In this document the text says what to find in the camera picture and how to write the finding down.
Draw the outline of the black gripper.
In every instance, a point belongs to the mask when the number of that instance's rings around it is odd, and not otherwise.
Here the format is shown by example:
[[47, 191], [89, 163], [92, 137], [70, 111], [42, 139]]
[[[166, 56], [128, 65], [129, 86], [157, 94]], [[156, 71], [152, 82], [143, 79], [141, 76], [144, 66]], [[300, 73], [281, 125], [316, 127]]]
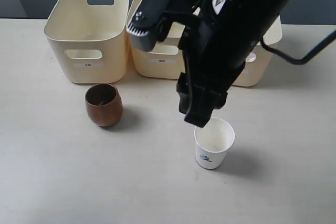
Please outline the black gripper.
[[182, 55], [185, 72], [176, 84], [179, 111], [185, 122], [204, 127], [212, 111], [225, 105], [228, 88], [245, 66], [246, 49], [184, 48]]

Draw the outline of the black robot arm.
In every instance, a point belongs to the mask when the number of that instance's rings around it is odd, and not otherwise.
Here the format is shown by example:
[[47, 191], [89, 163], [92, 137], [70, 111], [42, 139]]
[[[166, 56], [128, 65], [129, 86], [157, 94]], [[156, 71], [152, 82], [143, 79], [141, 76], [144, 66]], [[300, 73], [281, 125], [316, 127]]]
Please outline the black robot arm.
[[290, 0], [203, 0], [200, 23], [179, 42], [185, 72], [177, 82], [184, 120], [204, 127], [245, 60]]

